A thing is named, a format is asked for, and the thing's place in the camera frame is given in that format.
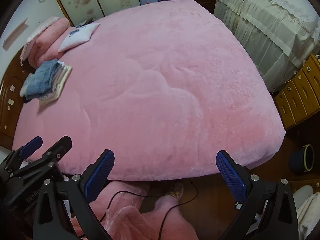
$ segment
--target blue gripper pad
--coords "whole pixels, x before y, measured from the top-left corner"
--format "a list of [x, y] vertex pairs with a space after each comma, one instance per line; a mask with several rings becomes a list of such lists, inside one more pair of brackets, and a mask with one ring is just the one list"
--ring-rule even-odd
[[104, 183], [106, 182], [113, 165], [115, 164], [115, 155], [110, 150], [105, 150], [102, 154], [108, 153], [102, 159], [96, 170], [93, 172], [88, 182], [84, 185], [84, 199], [87, 203], [95, 201]]
[[21, 160], [26, 160], [29, 158], [37, 149], [42, 146], [42, 138], [37, 136], [28, 142], [25, 146], [20, 149], [19, 158]]
[[247, 200], [247, 187], [221, 152], [217, 154], [216, 164], [235, 200], [240, 203], [245, 203]]

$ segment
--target silver bolt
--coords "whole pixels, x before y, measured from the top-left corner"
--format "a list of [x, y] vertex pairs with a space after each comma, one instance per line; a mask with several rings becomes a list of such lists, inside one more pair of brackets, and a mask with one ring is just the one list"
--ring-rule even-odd
[[251, 179], [252, 179], [253, 181], [258, 181], [258, 180], [259, 180], [259, 176], [256, 175], [256, 174], [252, 174], [252, 175], [251, 175]]
[[45, 179], [43, 184], [48, 185], [50, 183], [50, 179]]
[[79, 174], [73, 175], [73, 176], [72, 176], [72, 180], [77, 181], [77, 180], [80, 179], [80, 177], [81, 177], [81, 176], [80, 176]]
[[286, 179], [281, 179], [281, 183], [284, 184], [284, 185], [287, 185], [288, 181]]

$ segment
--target headboard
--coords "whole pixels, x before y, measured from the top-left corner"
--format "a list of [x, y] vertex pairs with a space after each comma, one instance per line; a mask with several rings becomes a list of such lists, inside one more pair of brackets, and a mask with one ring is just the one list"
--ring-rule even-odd
[[12, 150], [13, 137], [23, 106], [23, 98], [19, 92], [29, 73], [35, 72], [27, 60], [23, 66], [20, 65], [21, 51], [22, 49], [10, 62], [0, 87], [0, 146], [9, 150]]

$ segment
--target patterned slipper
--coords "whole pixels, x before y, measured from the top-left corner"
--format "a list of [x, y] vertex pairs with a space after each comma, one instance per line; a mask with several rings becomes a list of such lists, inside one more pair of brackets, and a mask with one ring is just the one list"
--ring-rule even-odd
[[181, 181], [176, 181], [165, 195], [173, 196], [177, 201], [179, 201], [183, 195], [183, 184]]

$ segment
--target power cord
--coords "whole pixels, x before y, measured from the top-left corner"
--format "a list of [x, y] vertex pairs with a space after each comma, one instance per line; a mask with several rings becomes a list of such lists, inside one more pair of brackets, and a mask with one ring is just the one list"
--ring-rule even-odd
[[[161, 234], [162, 234], [164, 222], [165, 222], [165, 219], [167, 218], [169, 212], [170, 212], [172, 209], [176, 208], [176, 207], [179, 207], [179, 206], [188, 204], [189, 202], [195, 200], [196, 197], [199, 195], [199, 190], [198, 190], [198, 188], [196, 187], [196, 185], [193, 183], [193, 181], [192, 181], [191, 179], [188, 179], [188, 180], [190, 181], [190, 184], [195, 188], [195, 190], [196, 190], [196, 195], [195, 195], [192, 199], [190, 199], [190, 200], [188, 200], [188, 201], [186, 201], [186, 202], [184, 202], [184, 203], [181, 203], [181, 204], [178, 204], [178, 205], [175, 205], [175, 206], [171, 207], [171, 208], [166, 212], [166, 214], [164, 215], [164, 218], [163, 218], [163, 220], [162, 220], [161, 226], [160, 226], [158, 240], [161, 240]], [[111, 203], [112, 203], [113, 199], [115, 198], [115, 196], [118, 195], [119, 193], [129, 193], [129, 194], [132, 194], [132, 195], [135, 195], [135, 196], [138, 196], [138, 197], [162, 197], [162, 196], [164, 196], [164, 195], [159, 195], [159, 196], [145, 196], [145, 195], [135, 194], [135, 193], [133, 193], [133, 192], [126, 191], [126, 190], [121, 190], [121, 191], [116, 192], [116, 193], [112, 196], [112, 198], [111, 198], [111, 200], [110, 200], [110, 202], [109, 202], [109, 205], [108, 205], [108, 207], [107, 207], [107, 210], [110, 208]], [[103, 217], [99, 220], [99, 222], [101, 223], [105, 217], [106, 217], [106, 213], [104, 213]]]

